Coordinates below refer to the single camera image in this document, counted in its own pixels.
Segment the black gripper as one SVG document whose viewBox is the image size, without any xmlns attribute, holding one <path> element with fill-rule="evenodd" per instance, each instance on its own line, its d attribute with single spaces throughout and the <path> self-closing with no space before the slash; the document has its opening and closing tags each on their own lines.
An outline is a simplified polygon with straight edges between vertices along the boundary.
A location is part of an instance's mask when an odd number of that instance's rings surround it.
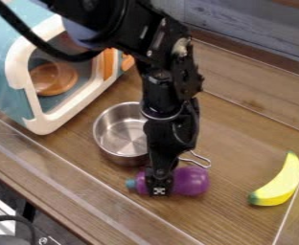
<svg viewBox="0 0 299 245">
<path fill-rule="evenodd" d="M 198 131 L 197 99 L 180 100 L 169 78 L 142 78 L 140 113 L 146 119 L 144 133 L 149 165 L 144 183 L 149 196 L 169 196 L 178 155 L 194 148 Z"/>
</svg>

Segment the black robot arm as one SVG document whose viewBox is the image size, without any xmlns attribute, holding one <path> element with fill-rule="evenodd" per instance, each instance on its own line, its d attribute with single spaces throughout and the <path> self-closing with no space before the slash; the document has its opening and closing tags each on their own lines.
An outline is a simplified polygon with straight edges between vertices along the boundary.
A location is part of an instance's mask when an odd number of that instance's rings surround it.
<svg viewBox="0 0 299 245">
<path fill-rule="evenodd" d="M 71 40 L 89 51 L 114 48 L 134 58 L 141 77 L 140 113 L 149 165 L 128 186 L 149 196 L 198 195 L 207 171 L 178 167 L 194 149 L 202 76 L 193 58 L 189 29 L 150 0 L 35 0 L 62 17 Z"/>
</svg>

